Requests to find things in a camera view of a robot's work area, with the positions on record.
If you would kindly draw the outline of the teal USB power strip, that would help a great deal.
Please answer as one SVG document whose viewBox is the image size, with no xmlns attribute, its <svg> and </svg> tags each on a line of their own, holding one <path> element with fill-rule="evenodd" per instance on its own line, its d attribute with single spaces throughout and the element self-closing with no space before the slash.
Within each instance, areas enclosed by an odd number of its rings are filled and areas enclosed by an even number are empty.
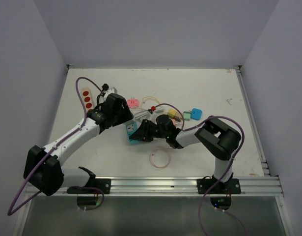
<svg viewBox="0 0 302 236">
<path fill-rule="evenodd" d="M 126 132 L 128 136 L 129 144 L 137 145 L 139 141 L 130 139 L 130 136 L 137 130 L 137 123 L 135 121 L 131 121 L 130 123 L 126 124 Z"/>
</svg>

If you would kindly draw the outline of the beige power strip red sockets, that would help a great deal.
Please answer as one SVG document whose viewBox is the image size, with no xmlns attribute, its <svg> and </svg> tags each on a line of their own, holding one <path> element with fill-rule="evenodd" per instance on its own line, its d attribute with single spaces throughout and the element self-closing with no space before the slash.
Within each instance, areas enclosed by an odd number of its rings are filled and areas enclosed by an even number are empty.
<svg viewBox="0 0 302 236">
<path fill-rule="evenodd" d="M 89 87 L 81 89 L 82 102 L 85 105 L 86 111 L 91 111 L 94 108 L 94 100 L 92 98 L 91 90 Z"/>
</svg>

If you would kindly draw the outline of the yellow adapter plug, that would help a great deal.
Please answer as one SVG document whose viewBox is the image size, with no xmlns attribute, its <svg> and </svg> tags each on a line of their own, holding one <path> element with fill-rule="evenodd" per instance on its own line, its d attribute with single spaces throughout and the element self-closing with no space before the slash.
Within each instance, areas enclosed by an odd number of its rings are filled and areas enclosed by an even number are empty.
<svg viewBox="0 0 302 236">
<path fill-rule="evenodd" d="M 177 114 L 177 111 L 175 109 L 170 109 L 168 112 L 167 112 L 167 115 L 169 118 L 174 118 Z"/>
</svg>

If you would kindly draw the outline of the green adapter plug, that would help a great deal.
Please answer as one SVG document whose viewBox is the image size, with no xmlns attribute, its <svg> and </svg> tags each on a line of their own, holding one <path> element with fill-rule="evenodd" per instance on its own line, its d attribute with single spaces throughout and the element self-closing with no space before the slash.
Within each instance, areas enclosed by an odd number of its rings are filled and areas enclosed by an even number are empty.
<svg viewBox="0 0 302 236">
<path fill-rule="evenodd" d="M 191 119 L 191 112 L 189 112 L 189 111 L 184 111 L 184 112 L 183 112 L 183 119 L 184 119 L 185 121 L 189 121 L 189 120 Z"/>
</svg>

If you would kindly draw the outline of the blue adapter plug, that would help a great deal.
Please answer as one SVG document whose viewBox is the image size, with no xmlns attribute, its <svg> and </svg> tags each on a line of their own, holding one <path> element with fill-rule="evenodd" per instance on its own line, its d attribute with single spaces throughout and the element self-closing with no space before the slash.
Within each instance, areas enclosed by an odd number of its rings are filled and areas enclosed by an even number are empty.
<svg viewBox="0 0 302 236">
<path fill-rule="evenodd" d="M 191 110 L 191 119 L 193 120 L 201 120 L 202 110 L 198 108 L 193 108 Z"/>
</svg>

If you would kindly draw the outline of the white power strip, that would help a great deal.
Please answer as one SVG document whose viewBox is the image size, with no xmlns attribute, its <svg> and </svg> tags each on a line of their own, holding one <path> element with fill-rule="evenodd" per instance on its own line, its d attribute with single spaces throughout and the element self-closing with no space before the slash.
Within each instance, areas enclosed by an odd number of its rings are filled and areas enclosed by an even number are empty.
<svg viewBox="0 0 302 236">
<path fill-rule="evenodd" d="M 131 119 L 130 119 L 129 121 L 127 121 L 127 124 L 130 124 L 130 123 L 133 123 L 133 122 L 136 121 L 136 119 L 135 119 L 135 114 L 134 114 L 134 113 L 131 113 L 130 118 L 131 118 Z"/>
</svg>

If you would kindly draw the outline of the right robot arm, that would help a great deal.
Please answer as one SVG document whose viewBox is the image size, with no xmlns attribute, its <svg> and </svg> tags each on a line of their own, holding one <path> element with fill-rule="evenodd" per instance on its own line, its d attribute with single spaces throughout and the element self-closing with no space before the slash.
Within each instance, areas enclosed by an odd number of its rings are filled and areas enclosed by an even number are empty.
<svg viewBox="0 0 302 236">
<path fill-rule="evenodd" d="M 210 116 L 201 124 L 182 130 L 167 115 L 160 115 L 156 122 L 144 119 L 129 136 L 140 142 L 151 142 L 155 138 L 166 140 L 173 149 L 203 144 L 215 157 L 212 187 L 223 193 L 230 187 L 233 161 L 244 143 L 245 134 L 237 122 L 224 116 Z"/>
</svg>

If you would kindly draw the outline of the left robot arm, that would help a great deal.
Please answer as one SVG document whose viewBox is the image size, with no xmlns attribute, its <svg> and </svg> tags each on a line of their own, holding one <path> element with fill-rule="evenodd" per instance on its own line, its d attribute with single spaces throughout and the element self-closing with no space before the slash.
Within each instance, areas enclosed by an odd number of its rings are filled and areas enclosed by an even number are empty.
<svg viewBox="0 0 302 236">
<path fill-rule="evenodd" d="M 64 170 L 63 164 L 90 139 L 132 119 L 126 99 L 119 94 L 109 94 L 101 106 L 87 112 L 67 134 L 44 147 L 33 146 L 28 151 L 24 179 L 47 196 L 62 187 L 79 187 L 84 193 L 92 192 L 96 187 L 93 172 L 85 167 Z"/>
</svg>

